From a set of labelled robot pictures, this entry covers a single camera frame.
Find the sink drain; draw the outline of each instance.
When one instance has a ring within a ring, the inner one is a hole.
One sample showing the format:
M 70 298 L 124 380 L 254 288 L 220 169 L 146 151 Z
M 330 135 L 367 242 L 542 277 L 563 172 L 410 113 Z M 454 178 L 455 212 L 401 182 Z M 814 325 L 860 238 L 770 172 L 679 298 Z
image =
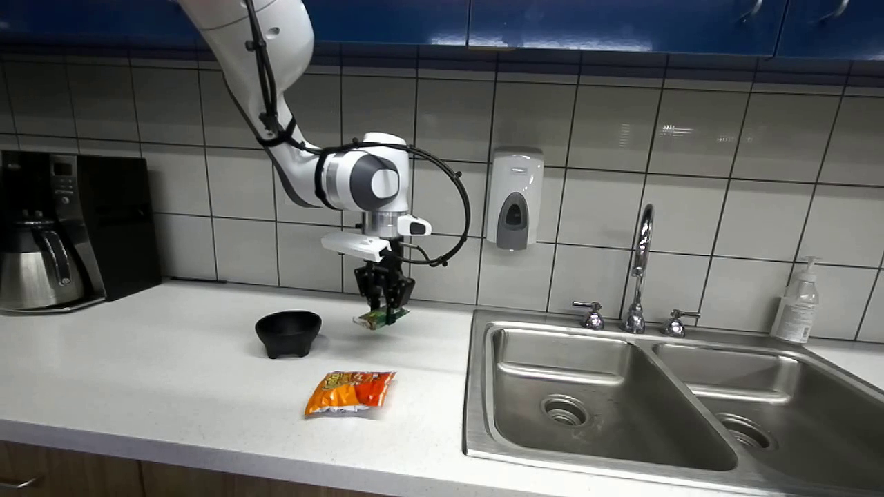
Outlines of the sink drain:
M 588 422 L 588 411 L 582 408 L 582 404 L 571 394 L 551 394 L 542 404 L 544 414 L 560 425 L 586 425 Z
M 727 434 L 744 445 L 745 451 L 770 451 L 774 441 L 766 432 L 759 432 L 752 419 L 741 416 L 741 414 L 718 414 L 720 425 L 727 427 Z

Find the stainless steel sink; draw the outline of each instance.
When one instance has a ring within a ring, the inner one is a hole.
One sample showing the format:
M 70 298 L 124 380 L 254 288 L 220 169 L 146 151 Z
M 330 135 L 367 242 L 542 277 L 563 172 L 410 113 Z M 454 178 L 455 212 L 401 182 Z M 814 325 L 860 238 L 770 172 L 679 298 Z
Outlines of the stainless steel sink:
M 748 494 L 884 494 L 884 394 L 805 349 L 472 317 L 468 455 Z
M 660 345 L 678 374 L 756 462 L 821 487 L 884 491 L 875 393 L 802 353 Z

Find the black bowl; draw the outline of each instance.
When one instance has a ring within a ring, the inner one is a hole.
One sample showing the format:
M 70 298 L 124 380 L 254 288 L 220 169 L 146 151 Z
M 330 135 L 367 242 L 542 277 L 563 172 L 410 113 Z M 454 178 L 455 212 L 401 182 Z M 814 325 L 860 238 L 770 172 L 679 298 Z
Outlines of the black bowl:
M 307 357 L 321 317 L 313 311 L 277 311 L 254 322 L 256 336 L 266 343 L 270 358 L 277 357 Z

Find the cabinet door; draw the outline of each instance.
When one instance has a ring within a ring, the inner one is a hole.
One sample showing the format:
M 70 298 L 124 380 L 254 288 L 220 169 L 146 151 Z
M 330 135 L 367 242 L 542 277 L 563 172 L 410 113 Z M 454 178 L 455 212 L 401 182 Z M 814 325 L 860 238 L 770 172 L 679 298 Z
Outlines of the cabinet door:
M 121 497 L 140 494 L 135 462 L 99 458 L 84 452 L 0 445 L 0 497 Z
M 475 0 L 469 46 L 774 55 L 788 0 Z
M 468 46 L 469 0 L 305 0 L 317 42 Z
M 884 2 L 794 0 L 777 55 L 884 60 Z
M 201 46 L 174 0 L 0 0 L 0 42 Z
M 298 487 L 165 463 L 140 463 L 144 497 L 359 497 L 357 491 Z

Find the white tile wall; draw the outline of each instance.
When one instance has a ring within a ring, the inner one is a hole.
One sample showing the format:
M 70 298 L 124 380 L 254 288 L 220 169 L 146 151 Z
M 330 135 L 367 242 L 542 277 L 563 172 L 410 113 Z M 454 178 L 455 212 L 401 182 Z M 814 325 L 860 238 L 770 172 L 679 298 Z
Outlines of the white tile wall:
M 201 143 L 196 70 L 135 67 L 132 81 L 140 142 Z
M 201 149 L 144 146 L 154 212 L 209 215 L 209 182 Z
M 418 81 L 418 143 L 446 161 L 487 161 L 494 82 Z
M 824 182 L 884 186 L 884 100 L 843 100 Z
M 570 172 L 560 205 L 560 242 L 633 245 L 645 178 Z
M 317 240 L 336 226 L 278 224 L 278 285 L 341 292 L 341 253 L 327 251 Z
M 128 67 L 70 63 L 78 137 L 139 142 L 132 73 Z
M 824 165 L 838 96 L 755 95 L 734 178 L 812 182 Z
M 154 215 L 162 271 L 182 280 L 216 280 L 214 219 Z
M 653 251 L 709 253 L 725 180 L 650 178 L 645 205 L 654 205 Z
M 766 332 L 794 263 L 821 256 L 817 335 L 884 343 L 882 67 L 854 63 L 849 81 L 849 70 L 690 57 L 487 63 L 313 67 L 287 92 L 316 143 L 388 131 L 465 172 L 469 242 L 451 269 L 407 269 L 414 298 L 533 311 L 598 298 L 617 317 L 636 219 L 653 201 L 653 320 L 679 307 L 705 325 Z M 498 146 L 546 158 L 542 242 L 527 251 L 482 238 Z M 357 263 L 317 240 L 359 215 L 284 198 L 216 63 L 6 55 L 0 149 L 144 154 L 171 277 L 354 292 Z M 459 231 L 454 198 L 435 169 L 414 169 L 412 208 L 437 226 L 429 251 Z
M 530 245 L 524 251 L 502 251 L 487 242 L 482 253 L 482 307 L 546 309 L 552 271 L 552 245 Z
M 6 85 L 17 132 L 74 135 L 71 92 L 62 57 L 9 60 Z
M 219 280 L 277 285 L 277 226 L 263 222 L 216 219 Z
M 662 92 L 653 172 L 727 178 L 745 95 Z
M 734 180 L 727 194 L 715 253 L 794 260 L 810 197 L 812 186 Z
M 810 211 L 802 256 L 875 269 L 884 253 L 884 197 L 878 189 L 821 186 Z
M 494 149 L 537 146 L 546 165 L 563 165 L 575 85 L 499 82 L 494 100 Z
M 788 263 L 714 260 L 700 322 L 769 332 L 788 277 Z
M 263 151 L 207 151 L 214 212 L 223 219 L 273 219 L 273 169 Z
M 570 162 L 645 172 L 660 92 L 581 85 Z

